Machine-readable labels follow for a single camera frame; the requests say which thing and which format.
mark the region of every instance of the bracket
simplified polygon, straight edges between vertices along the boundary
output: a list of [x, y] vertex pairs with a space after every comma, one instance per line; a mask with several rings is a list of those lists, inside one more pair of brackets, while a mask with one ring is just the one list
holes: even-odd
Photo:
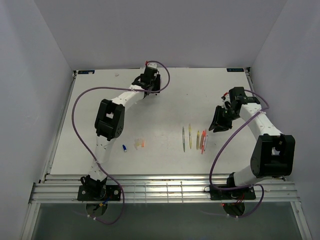
[[[210, 190], [206, 193], [210, 193], [210, 200], [237, 200], [244, 195], [243, 200], [255, 200], [256, 194], [253, 187], [247, 187], [239, 190], [222, 191], [216, 190], [212, 186], [209, 186]], [[219, 188], [228, 188], [227, 185], [221, 185]]]
[[157, 65], [155, 65], [155, 67], [146, 65], [144, 73], [137, 76], [132, 85], [140, 86], [144, 90], [148, 91], [159, 91], [161, 88], [161, 76], [158, 73], [158, 69], [156, 67]]
[[120, 201], [121, 189], [118, 185], [105, 185], [105, 195], [101, 199], [93, 197], [89, 192], [85, 190], [83, 185], [79, 186], [77, 200], [82, 202], [100, 201], [103, 202], [107, 198], [110, 201]]

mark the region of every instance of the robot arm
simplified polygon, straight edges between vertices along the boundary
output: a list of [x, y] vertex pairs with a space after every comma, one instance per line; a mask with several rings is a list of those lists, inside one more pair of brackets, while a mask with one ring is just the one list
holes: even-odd
[[[148, 63], [144, 73], [133, 81], [130, 89], [159, 91], [161, 76], [157, 64]], [[125, 112], [136, 102], [149, 95], [148, 92], [135, 90], [126, 91], [112, 100], [103, 99], [100, 103], [94, 123], [96, 129], [94, 154], [97, 162], [93, 160], [89, 174], [80, 179], [85, 192], [93, 198], [101, 196], [107, 180], [107, 176], [100, 170], [97, 163], [103, 165], [109, 161], [112, 147], [124, 129]]]
[[[246, 96], [243, 87], [234, 87], [222, 99], [223, 105], [216, 107], [209, 128], [214, 133], [231, 129], [232, 121], [238, 118], [248, 121], [262, 109], [256, 97]], [[248, 126], [256, 139], [250, 165], [232, 173], [227, 179], [227, 186], [253, 185], [266, 177], [290, 175], [295, 151], [293, 136], [279, 131], [265, 113], [255, 117]]]

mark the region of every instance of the white table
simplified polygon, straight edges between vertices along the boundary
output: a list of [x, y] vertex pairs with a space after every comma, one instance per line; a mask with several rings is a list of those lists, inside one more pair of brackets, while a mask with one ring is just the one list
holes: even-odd
[[[159, 69], [162, 85], [167, 81]], [[244, 123], [233, 121], [232, 130], [208, 133], [206, 151], [196, 150], [197, 131], [208, 129], [221, 96], [233, 87], [249, 89], [244, 72], [227, 72], [225, 68], [169, 68], [171, 83], [160, 94], [149, 95], [125, 113], [124, 130], [111, 151], [110, 161], [103, 165], [113, 175], [208, 174], [219, 149], [229, 136]], [[72, 106], [86, 89], [98, 86], [127, 88], [142, 69], [96, 70], [94, 74], [78, 74], [72, 90], [62, 131], [54, 156], [51, 175], [86, 175], [92, 157], [77, 138], [71, 124]], [[84, 141], [96, 147], [94, 128], [101, 100], [121, 94], [116, 90], [95, 90], [85, 94], [75, 110], [75, 124]], [[189, 147], [188, 125], [192, 128], [192, 149]], [[182, 127], [185, 128], [185, 152]], [[145, 139], [145, 147], [134, 148], [134, 140]], [[250, 163], [256, 140], [245, 127], [220, 156], [214, 174], [239, 171]]]

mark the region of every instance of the white enclosure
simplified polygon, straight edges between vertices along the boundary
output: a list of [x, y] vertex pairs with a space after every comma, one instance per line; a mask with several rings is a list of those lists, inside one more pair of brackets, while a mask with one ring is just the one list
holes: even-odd
[[[143, 157], [146, 154], [149, 158], [156, 151], [165, 152], [166, 160], [156, 165], [155, 174], [177, 172], [181, 157], [188, 163], [197, 158], [195, 161], [203, 164], [180, 169], [179, 173], [206, 174], [205, 169], [212, 163], [218, 147], [232, 131], [219, 137], [209, 136], [210, 143], [216, 147], [201, 155], [189, 149], [188, 124], [191, 123], [192, 140], [195, 140], [195, 130], [209, 127], [221, 94], [235, 85], [248, 87], [244, 73], [231, 73], [234, 77], [228, 77], [230, 82], [227, 82], [226, 72], [222, 71], [226, 67], [251, 67], [254, 90], [270, 103], [267, 114], [271, 121], [296, 139], [293, 174], [289, 177], [295, 181], [298, 191], [294, 192], [297, 202], [292, 204], [294, 216], [303, 216], [303, 210], [313, 239], [320, 239], [317, 226], [320, 221], [317, 206], [319, 106], [313, 100], [320, 90], [319, 56], [318, 0], [0, 0], [1, 237], [19, 239], [23, 226], [26, 230], [35, 225], [35, 219], [29, 221], [29, 218], [24, 225], [26, 215], [37, 215], [39, 210], [37, 203], [28, 205], [28, 201], [34, 183], [46, 184], [43, 170], [46, 164], [50, 165], [49, 156], [53, 157], [51, 151], [59, 136], [58, 124], [73, 79], [72, 71], [97, 70], [90, 76], [93, 83], [85, 83], [88, 76], [78, 76], [70, 104], [77, 93], [95, 85], [128, 87], [146, 60], [157, 60], [170, 67], [172, 85], [158, 96], [149, 96], [137, 103], [126, 113], [126, 130], [111, 153], [116, 160], [110, 166], [111, 173], [123, 174], [117, 163], [128, 164], [130, 158], [140, 161], [140, 165], [130, 169], [130, 174], [141, 166], [145, 168], [140, 174], [149, 172], [155, 166], [148, 165], [150, 162]], [[195, 82], [199, 89], [194, 89]], [[184, 97], [176, 98], [178, 93]], [[86, 103], [84, 97], [79, 103], [76, 124], [91, 148], [94, 148], [93, 121], [98, 104], [101, 98], [117, 94], [99, 90], [91, 96], [92, 102]], [[170, 126], [157, 119], [157, 110], [167, 112], [168, 106], [163, 104], [168, 102], [176, 103], [177, 113], [168, 113], [167, 117], [174, 120]], [[81, 104], [88, 104], [87, 111]], [[155, 111], [151, 116], [154, 124], [141, 127], [134, 122], [134, 119], [142, 121], [151, 110]], [[82, 163], [91, 164], [90, 156], [79, 142], [68, 145], [68, 137], [74, 137], [69, 122], [70, 109], [65, 119], [61, 134], [61, 143], [65, 146], [57, 148], [49, 169], [51, 181], [54, 176], [85, 174], [86, 164], [70, 161], [68, 166], [57, 160], [72, 157], [67, 149], [81, 148], [75, 155], [81, 155]], [[241, 123], [241, 119], [235, 121], [234, 128]], [[182, 149], [182, 126], [186, 130], [186, 153], [175, 151]], [[140, 136], [135, 136], [135, 129]], [[145, 149], [130, 149], [128, 155], [124, 155], [121, 145], [126, 142], [132, 148], [133, 139], [139, 137], [145, 137]], [[244, 129], [238, 137], [221, 156], [223, 161], [217, 165], [219, 173], [230, 173], [249, 162], [247, 159], [245, 163], [245, 159], [251, 155], [255, 140], [249, 129]], [[232, 157], [239, 155], [241, 161], [234, 162]], [[172, 171], [168, 167], [170, 157], [180, 161]], [[273, 190], [279, 191], [275, 188], [266, 193], [267, 201], [272, 198]], [[298, 197], [302, 208], [297, 204]], [[300, 231], [308, 229], [303, 222], [298, 225]], [[23, 232], [22, 239], [31, 238], [31, 233], [26, 237], [26, 231]]]
[[73, 70], [250, 67], [286, 0], [35, 0]]

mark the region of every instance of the pen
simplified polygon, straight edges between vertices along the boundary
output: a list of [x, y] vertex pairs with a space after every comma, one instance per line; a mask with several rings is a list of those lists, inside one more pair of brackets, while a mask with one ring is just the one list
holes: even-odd
[[204, 151], [206, 151], [207, 142], [208, 142], [208, 135], [205, 137]]
[[196, 134], [196, 149], [199, 149], [199, 131]]
[[182, 145], [183, 145], [183, 152], [186, 152], [186, 144], [185, 144], [185, 127], [182, 127]]
[[191, 140], [191, 124], [189, 123], [189, 145], [190, 145], [190, 149], [192, 146], [192, 140]]
[[203, 146], [202, 146], [201, 154], [203, 154], [204, 151], [205, 151], [206, 140], [207, 140], [207, 137], [205, 136], [204, 140], [203, 140]]

